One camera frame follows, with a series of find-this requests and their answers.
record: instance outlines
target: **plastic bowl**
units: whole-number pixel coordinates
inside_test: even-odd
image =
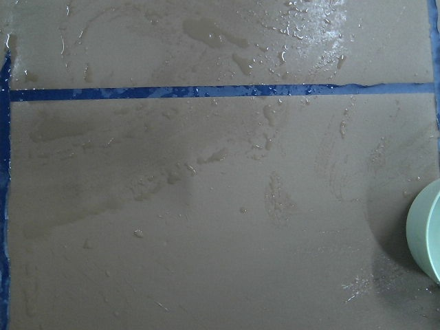
[[[406,220],[406,240],[420,268],[440,284],[440,179],[413,201]]]

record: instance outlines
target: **light green container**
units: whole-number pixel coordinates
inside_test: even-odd
[[[413,201],[406,220],[406,239],[417,264],[440,284],[440,179]]]

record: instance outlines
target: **blue tape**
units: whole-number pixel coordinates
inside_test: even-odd
[[[428,16],[430,24],[432,68],[434,71],[434,92],[437,107],[437,126],[440,129],[440,34],[437,26],[439,11],[436,0],[428,0]]]
[[[132,87],[85,89],[29,89],[10,91],[11,102],[56,100],[111,100],[128,98],[222,98],[235,96],[312,96],[433,93],[431,82],[379,85],[235,85],[187,87]]]
[[[8,257],[8,188],[10,181],[10,99],[11,58],[8,52],[0,71],[0,329],[9,323],[10,269]]]

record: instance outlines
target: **floor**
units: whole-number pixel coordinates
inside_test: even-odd
[[[439,328],[405,238],[440,174],[426,0],[37,2],[0,4],[9,329]],[[70,100],[353,83],[385,85]]]

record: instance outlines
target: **painter's tape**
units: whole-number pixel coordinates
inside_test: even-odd
[[[226,85],[85,89],[28,89],[10,91],[11,102],[111,100],[129,98],[222,98],[235,96],[313,96],[433,93],[431,82],[349,85]]]
[[[6,330],[9,321],[9,257],[8,233],[8,187],[10,181],[10,99],[9,77],[10,53],[0,71],[0,329]]]
[[[437,126],[440,129],[440,33],[437,20],[439,11],[436,0],[428,0],[432,66],[434,71],[434,92],[437,103]]]

